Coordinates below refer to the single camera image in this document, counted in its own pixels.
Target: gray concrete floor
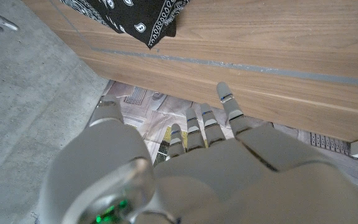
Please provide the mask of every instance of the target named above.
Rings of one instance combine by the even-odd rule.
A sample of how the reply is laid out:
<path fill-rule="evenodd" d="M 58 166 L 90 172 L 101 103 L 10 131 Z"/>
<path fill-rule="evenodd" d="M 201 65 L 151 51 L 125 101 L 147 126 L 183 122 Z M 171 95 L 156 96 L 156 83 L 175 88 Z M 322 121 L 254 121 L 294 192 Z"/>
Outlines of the gray concrete floor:
<path fill-rule="evenodd" d="M 20 0 L 0 0 L 0 223 L 34 223 L 51 158 L 85 126 L 107 80 Z"/>

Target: black bandana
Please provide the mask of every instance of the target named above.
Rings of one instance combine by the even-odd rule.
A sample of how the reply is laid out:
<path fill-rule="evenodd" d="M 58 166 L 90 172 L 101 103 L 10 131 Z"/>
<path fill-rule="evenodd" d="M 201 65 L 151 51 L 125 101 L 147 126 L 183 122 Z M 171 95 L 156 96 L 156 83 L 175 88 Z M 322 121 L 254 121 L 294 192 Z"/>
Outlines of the black bandana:
<path fill-rule="evenodd" d="M 176 34 L 175 17 L 190 0 L 61 0 L 82 14 L 126 32 L 150 49 L 164 36 Z"/>

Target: green led light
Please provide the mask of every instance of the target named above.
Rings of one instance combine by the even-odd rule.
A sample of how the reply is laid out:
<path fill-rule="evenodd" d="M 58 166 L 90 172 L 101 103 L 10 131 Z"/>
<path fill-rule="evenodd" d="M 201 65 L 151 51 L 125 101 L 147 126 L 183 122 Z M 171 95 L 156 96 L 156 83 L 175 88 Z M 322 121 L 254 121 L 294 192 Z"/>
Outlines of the green led light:
<path fill-rule="evenodd" d="M 127 200 L 123 200 L 119 203 L 120 208 L 125 208 L 127 206 Z"/>
<path fill-rule="evenodd" d="M 106 211 L 104 211 L 104 213 L 107 214 L 107 213 L 110 213 L 113 210 L 114 210 L 114 205 L 112 207 L 109 207 L 108 209 L 106 209 Z"/>

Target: wood grain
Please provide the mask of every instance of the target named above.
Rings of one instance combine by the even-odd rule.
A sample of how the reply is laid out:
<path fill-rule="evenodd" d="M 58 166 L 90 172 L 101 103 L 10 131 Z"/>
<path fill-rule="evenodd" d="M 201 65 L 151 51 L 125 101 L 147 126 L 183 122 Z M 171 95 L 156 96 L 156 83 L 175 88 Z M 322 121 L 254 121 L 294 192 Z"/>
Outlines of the wood grain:
<path fill-rule="evenodd" d="M 186 100 L 207 102 L 220 108 L 221 104 L 215 92 L 216 84 L 222 80 L 223 72 L 236 72 L 243 78 L 223 78 L 223 80 L 232 88 L 245 114 L 291 127 L 324 133 L 346 141 L 358 139 L 358 109 L 355 109 L 358 106 L 346 106 L 345 103 L 340 103 L 341 100 L 336 98 L 341 96 L 335 94 L 332 94 L 332 97 L 327 96 L 325 100 L 338 101 L 338 103 L 323 103 L 324 97 L 320 98 L 319 96 L 322 95 L 314 93 L 312 88 L 309 90 L 300 88 L 293 90 L 292 93 L 280 93 L 283 91 L 281 87 L 290 85 L 294 80 L 279 80 L 272 75 L 272 83 L 275 83 L 275 86 L 263 91 L 261 88 L 265 88 L 264 84 L 255 80 L 257 76 L 247 75 L 250 72 L 246 71 L 228 71 L 226 68 L 193 63 L 164 62 L 152 58 L 99 52 L 87 53 L 80 50 L 77 54 L 101 76 L 158 90 Z M 326 83 L 314 84 L 324 89 Z M 353 94 L 353 100 L 358 98 L 356 92 Z"/>
<path fill-rule="evenodd" d="M 69 18 L 73 25 L 79 29 L 83 35 L 81 38 L 76 30 L 67 23 L 64 17 L 53 7 L 48 0 L 24 0 L 33 11 L 49 27 L 66 42 L 98 75 L 117 80 L 119 82 L 137 85 L 144 88 L 157 90 L 169 95 L 184 98 L 186 100 L 199 103 L 207 102 L 212 106 L 221 107 L 216 96 L 215 86 L 217 82 L 225 81 L 232 88 L 237 101 L 241 105 L 244 113 L 256 118 L 273 121 L 294 128 L 300 128 L 316 133 L 321 133 L 345 141 L 358 140 L 358 86 L 344 85 L 332 82 L 319 82 L 303 78 L 291 78 L 280 75 L 272 75 L 259 72 L 249 72 L 222 67 L 213 67 L 200 65 L 197 63 L 177 62 L 172 60 L 161 60 L 156 58 L 136 57 L 120 54 L 110 54 L 93 50 L 86 42 L 93 47 L 104 49 L 124 50 L 128 52 L 145 52 L 156 54 L 156 49 L 152 51 L 144 50 L 143 43 L 133 39 L 127 34 L 116 34 L 108 27 L 98 24 L 80 13 L 53 0 L 59 10 Z M 245 1 L 246 5 L 255 9 L 260 1 Z M 232 36 L 224 32 L 221 36 L 217 30 L 222 30 L 223 25 L 236 28 L 233 24 L 223 17 L 216 22 L 215 26 L 208 25 L 207 28 L 201 27 L 198 22 L 187 21 L 188 17 L 196 16 L 197 13 L 191 10 L 209 12 L 205 17 L 212 15 L 223 16 L 222 11 L 232 12 L 239 15 L 238 10 L 230 9 L 224 6 L 224 1 L 216 1 L 214 4 L 206 4 L 204 0 L 193 1 L 178 21 L 178 34 L 176 38 L 164 38 L 156 47 L 160 49 L 163 55 L 172 55 L 186 57 L 220 60 L 224 62 L 260 62 L 251 63 L 265 67 L 277 66 L 277 68 L 286 68 L 306 72 L 340 74 L 342 76 L 358 77 L 358 43 L 343 44 L 348 39 L 337 39 L 335 34 L 352 33 L 349 37 L 358 40 L 358 17 L 353 17 L 353 23 L 346 28 L 337 19 L 343 19 L 342 13 L 358 15 L 358 2 L 336 1 L 328 6 L 323 1 L 322 6 L 331 7 L 334 11 L 328 12 L 325 9 L 319 12 L 318 3 L 304 0 L 302 3 L 292 5 L 298 7 L 294 11 L 288 5 L 294 1 L 277 1 L 283 4 L 275 3 L 276 7 L 283 7 L 283 13 L 278 9 L 272 9 L 273 14 L 259 15 L 269 21 L 276 17 L 280 27 L 261 26 L 261 20 L 255 19 L 257 13 L 249 11 L 247 19 L 254 18 L 253 23 L 238 25 L 238 35 Z M 331 16 L 335 24 L 342 24 L 339 27 L 332 26 L 331 22 L 323 22 L 324 18 L 328 20 Z M 236 19 L 235 24 L 244 21 L 244 16 Z M 200 22 L 207 22 L 205 18 L 200 18 Z M 302 30 L 308 26 L 315 26 L 317 33 L 322 34 L 321 41 L 325 38 L 333 39 L 324 44 L 319 43 L 319 36 L 311 43 L 300 42 L 289 44 L 283 39 L 283 36 L 294 34 L 293 30 Z M 250 27 L 254 26 L 259 30 L 257 36 L 251 34 L 244 35 Z"/>
<path fill-rule="evenodd" d="M 54 1 L 93 47 L 358 78 L 358 1 L 192 1 L 151 51 Z"/>

